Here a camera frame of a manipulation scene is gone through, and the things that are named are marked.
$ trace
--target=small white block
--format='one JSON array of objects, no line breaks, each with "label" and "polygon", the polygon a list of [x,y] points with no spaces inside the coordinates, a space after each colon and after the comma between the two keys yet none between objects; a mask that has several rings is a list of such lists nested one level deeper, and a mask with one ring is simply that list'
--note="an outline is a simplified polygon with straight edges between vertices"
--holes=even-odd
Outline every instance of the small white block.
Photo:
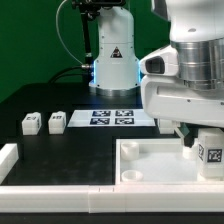
[{"label": "small white block", "polygon": [[224,132],[199,129],[198,172],[206,179],[224,177]]},{"label": "small white block", "polygon": [[32,113],[27,114],[22,121],[23,135],[37,135],[41,128],[41,114]]},{"label": "small white block", "polygon": [[174,134],[175,128],[180,127],[180,122],[158,119],[160,134]]},{"label": "small white block", "polygon": [[63,134],[66,127],[66,113],[53,113],[48,121],[50,134]]}]

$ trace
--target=printed marker sheet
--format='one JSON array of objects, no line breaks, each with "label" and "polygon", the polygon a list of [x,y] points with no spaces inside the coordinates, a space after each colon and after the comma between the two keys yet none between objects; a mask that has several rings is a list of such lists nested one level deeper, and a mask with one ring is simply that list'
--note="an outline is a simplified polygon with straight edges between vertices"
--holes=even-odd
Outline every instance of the printed marker sheet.
[{"label": "printed marker sheet", "polygon": [[75,110],[68,127],[155,126],[144,110]]}]

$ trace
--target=white panel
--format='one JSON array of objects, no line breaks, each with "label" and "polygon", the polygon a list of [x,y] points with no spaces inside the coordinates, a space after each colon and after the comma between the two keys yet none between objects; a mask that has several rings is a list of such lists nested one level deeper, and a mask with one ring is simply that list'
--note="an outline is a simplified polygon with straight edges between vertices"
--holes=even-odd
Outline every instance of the white panel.
[{"label": "white panel", "polygon": [[19,155],[16,144],[6,144],[0,150],[0,184],[6,178],[18,159]]}]

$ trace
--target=black cable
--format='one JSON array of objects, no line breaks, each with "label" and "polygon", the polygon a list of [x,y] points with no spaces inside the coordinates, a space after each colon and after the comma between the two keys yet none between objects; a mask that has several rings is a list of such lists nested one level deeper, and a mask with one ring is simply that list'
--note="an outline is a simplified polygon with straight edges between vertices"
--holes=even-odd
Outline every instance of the black cable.
[{"label": "black cable", "polygon": [[83,76],[83,74],[61,74],[54,79],[52,79],[49,83],[55,83],[58,79],[64,78],[64,77],[71,77],[71,76]]},{"label": "black cable", "polygon": [[75,67],[71,67],[71,68],[66,68],[66,69],[63,69],[61,70],[60,72],[57,72],[49,81],[48,83],[53,83],[55,82],[55,79],[57,80],[58,78],[57,77],[60,77],[61,75],[63,75],[65,72],[69,72],[69,71],[72,71],[72,70],[76,70],[76,69],[82,69],[81,66],[75,66]]}]

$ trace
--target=white box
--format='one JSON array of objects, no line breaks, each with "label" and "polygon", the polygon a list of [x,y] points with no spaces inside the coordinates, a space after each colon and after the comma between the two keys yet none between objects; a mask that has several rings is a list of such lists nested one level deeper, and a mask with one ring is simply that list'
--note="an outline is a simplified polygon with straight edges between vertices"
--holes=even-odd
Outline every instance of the white box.
[{"label": "white box", "polygon": [[48,121],[50,134],[63,134],[66,127],[66,113],[53,113]]},{"label": "white box", "polygon": [[23,135],[37,135],[41,128],[41,114],[30,113],[27,114],[22,121]]},{"label": "white box", "polygon": [[224,177],[224,133],[218,128],[199,130],[198,171],[202,177]]}]

